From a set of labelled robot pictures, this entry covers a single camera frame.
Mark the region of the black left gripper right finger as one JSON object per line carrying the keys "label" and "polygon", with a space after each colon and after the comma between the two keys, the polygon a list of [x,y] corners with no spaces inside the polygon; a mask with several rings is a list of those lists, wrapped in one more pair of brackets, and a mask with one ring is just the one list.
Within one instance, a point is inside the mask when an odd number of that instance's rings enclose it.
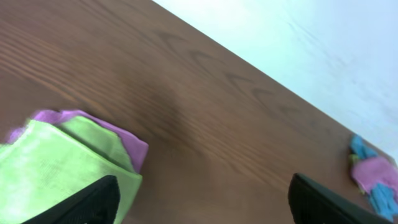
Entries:
{"label": "black left gripper right finger", "polygon": [[300,173],[292,177],[288,201],[295,224],[391,224]]}

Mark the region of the green microfiber cloth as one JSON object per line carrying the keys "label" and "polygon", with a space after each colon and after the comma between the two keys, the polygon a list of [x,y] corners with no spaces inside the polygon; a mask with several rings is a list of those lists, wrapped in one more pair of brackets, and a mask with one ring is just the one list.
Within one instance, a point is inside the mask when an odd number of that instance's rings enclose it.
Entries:
{"label": "green microfiber cloth", "polygon": [[106,175],[118,180],[121,223],[142,177],[119,136],[82,116],[56,125],[32,119],[1,145],[1,223],[23,223]]}

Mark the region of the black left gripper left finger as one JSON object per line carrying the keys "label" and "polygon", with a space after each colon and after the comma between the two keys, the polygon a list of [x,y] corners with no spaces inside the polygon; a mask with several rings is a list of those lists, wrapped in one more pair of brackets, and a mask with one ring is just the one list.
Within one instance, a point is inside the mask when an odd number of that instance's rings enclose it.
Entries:
{"label": "black left gripper left finger", "polygon": [[117,177],[106,175],[23,224],[113,224],[120,199]]}

